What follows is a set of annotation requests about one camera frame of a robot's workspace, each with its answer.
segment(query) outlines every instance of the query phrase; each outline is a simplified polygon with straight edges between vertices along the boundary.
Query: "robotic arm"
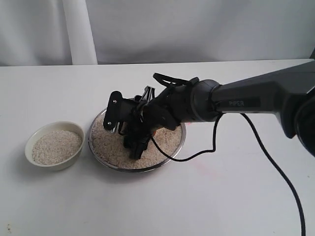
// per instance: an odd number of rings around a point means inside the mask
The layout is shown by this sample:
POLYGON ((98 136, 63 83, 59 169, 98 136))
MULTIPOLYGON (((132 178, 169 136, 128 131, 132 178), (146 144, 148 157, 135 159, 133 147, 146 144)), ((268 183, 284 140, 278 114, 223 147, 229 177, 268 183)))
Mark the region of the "robotic arm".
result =
POLYGON ((166 88, 125 99, 112 92, 103 126, 124 135, 130 158, 140 159, 151 135, 162 127, 175 130, 181 122, 212 122, 221 113, 273 113, 285 135, 297 135, 315 156, 315 61, 220 85, 213 80, 189 81, 153 76, 166 88))

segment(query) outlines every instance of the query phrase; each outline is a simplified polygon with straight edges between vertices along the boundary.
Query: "power cord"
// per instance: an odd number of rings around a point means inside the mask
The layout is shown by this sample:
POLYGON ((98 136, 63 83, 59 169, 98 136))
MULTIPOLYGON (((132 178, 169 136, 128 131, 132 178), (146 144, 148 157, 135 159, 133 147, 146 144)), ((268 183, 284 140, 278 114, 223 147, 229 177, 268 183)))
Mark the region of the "power cord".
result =
MULTIPOLYGON (((293 184, 291 183, 291 181, 289 180, 289 178, 285 175, 285 173, 283 172, 283 170, 277 165, 277 163, 274 161, 274 159, 272 159, 272 157, 270 156, 270 154, 268 153, 267 149, 265 148, 264 144, 262 143, 261 139, 260 139, 260 136, 253 124, 253 122, 251 121, 251 119, 246 115, 246 114, 243 114, 241 113, 241 115, 246 119, 246 121, 248 122, 248 124, 250 125, 250 127, 252 128, 252 131, 258 141, 258 144, 261 148, 261 150, 264 152, 264 154, 266 155, 266 157, 268 158, 268 160, 271 162, 271 164, 276 168, 276 170, 279 172, 279 174, 282 176, 282 178, 284 178, 284 180, 286 181, 286 183, 289 185, 289 188, 291 189, 292 193, 293 193, 293 196, 295 198, 295 201, 296 201, 296 204, 297 204, 297 207, 298 207, 298 210, 299 210, 299 216, 300 216, 300 222, 301 222, 301 236, 306 236, 306 230, 305 230, 305 217, 304 217, 304 213, 303 213, 303 208, 302 208, 302 204, 301 204, 301 201, 300 201, 300 198, 299 198, 299 195, 297 194, 293 184)), ((188 158, 185 158, 185 159, 176 159, 176 158, 173 158, 169 155, 167 155, 159 146, 158 144, 156 143, 156 141, 154 140, 154 138, 151 136, 150 139, 152 140, 152 142, 154 143, 154 145, 156 146, 156 148, 164 155, 166 156, 167 158, 173 160, 173 161, 177 161, 177 162, 185 162, 185 161, 189 161, 201 154, 204 154, 204 153, 209 153, 209 152, 215 152, 216 149, 217 149, 217 146, 216 146, 216 136, 217 136, 217 127, 218 127, 218 123, 219 123, 219 120, 221 119, 221 117, 223 116, 223 114, 220 114, 218 116, 218 118, 216 119, 215 121, 215 125, 213 127, 213 138, 212 138, 212 145, 213 145, 213 149, 211 150, 203 150, 203 151, 200 151, 198 153, 196 153, 195 155, 192 155, 188 158)))

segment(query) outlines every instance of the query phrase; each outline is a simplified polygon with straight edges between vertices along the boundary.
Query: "white table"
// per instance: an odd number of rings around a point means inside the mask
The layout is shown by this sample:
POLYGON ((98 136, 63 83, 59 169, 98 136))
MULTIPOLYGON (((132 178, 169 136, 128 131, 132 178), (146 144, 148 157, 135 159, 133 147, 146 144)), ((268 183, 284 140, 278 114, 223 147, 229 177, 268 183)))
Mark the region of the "white table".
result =
MULTIPOLYGON (((300 235, 289 187, 238 114, 220 121, 216 153, 144 174, 100 165, 87 145, 74 166, 47 172, 27 162, 24 145, 36 129, 58 120, 88 131, 114 90, 131 97, 151 85, 160 92, 154 72, 226 84, 308 61, 0 67, 0 235, 300 235)), ((297 138, 284 136, 273 115, 250 117, 298 191, 307 235, 315 235, 314 157, 297 138)), ((180 155, 210 148, 212 128, 188 125, 180 155)))

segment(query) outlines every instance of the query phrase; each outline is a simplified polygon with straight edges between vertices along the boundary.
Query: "white backdrop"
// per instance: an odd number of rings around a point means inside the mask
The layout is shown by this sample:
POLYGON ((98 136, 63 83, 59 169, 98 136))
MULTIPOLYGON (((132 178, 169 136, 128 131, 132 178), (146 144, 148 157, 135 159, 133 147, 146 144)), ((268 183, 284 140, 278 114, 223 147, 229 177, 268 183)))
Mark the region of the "white backdrop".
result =
POLYGON ((0 65, 308 58, 314 0, 0 0, 0 65))

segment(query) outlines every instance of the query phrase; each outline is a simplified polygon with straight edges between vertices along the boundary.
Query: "metal tray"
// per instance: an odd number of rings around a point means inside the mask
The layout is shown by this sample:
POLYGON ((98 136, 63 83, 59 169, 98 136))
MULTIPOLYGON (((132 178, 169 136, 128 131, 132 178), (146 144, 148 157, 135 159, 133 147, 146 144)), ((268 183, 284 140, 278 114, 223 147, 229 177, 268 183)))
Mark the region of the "metal tray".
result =
MULTIPOLYGON (((102 165, 106 166, 106 167, 109 167, 113 170, 116 170, 116 171, 121 171, 121 172, 129 172, 129 173, 139 173, 139 172, 148 172, 148 171, 151 171, 151 170, 154 170, 154 169, 157 169, 163 165, 165 165, 166 163, 168 163, 170 161, 170 159, 165 159, 164 161, 154 165, 154 166, 150 166, 150 167, 146 167, 146 168, 142 168, 142 169, 124 169, 124 168, 119 168, 117 166, 113 166, 111 164, 109 164, 108 162, 104 161, 103 159, 101 159, 100 157, 98 157, 94 151, 93 151, 93 145, 92 145, 92 128, 96 122, 96 119, 103 115, 104 113, 106 112, 106 109, 103 110, 102 112, 100 112, 94 119, 94 121, 92 122, 91 126, 90 126, 90 129, 89 129, 89 136, 88 136, 88 144, 89 144, 89 148, 93 154, 93 156, 96 158, 96 160, 98 160, 102 165)), ((185 127, 185 124, 182 123, 181 124, 181 128, 182 128, 182 138, 181 138, 181 141, 177 147, 177 149, 174 151, 174 153, 171 155, 172 157, 175 157, 179 151, 182 149, 183 145, 184 145, 184 142, 185 142, 185 139, 186 139, 186 127, 185 127)))

